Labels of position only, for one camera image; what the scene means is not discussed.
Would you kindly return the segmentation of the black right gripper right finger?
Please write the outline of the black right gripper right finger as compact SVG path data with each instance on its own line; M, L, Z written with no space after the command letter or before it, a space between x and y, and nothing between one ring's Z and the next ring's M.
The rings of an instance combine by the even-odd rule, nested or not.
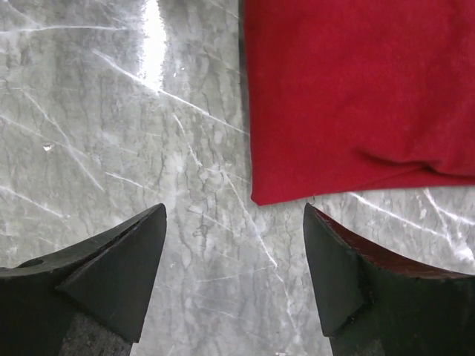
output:
M397 254L304 209L321 330L334 355L472 355L474 277Z

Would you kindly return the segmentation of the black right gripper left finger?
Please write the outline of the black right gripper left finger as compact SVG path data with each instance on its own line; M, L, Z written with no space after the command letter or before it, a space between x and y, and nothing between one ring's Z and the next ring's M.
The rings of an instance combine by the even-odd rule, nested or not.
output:
M1 269L3 355L129 355L166 238L166 208Z

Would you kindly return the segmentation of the red t shirt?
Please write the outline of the red t shirt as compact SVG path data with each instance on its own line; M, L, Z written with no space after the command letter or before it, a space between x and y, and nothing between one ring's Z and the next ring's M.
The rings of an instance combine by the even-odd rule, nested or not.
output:
M246 1L252 200L474 183L472 1Z

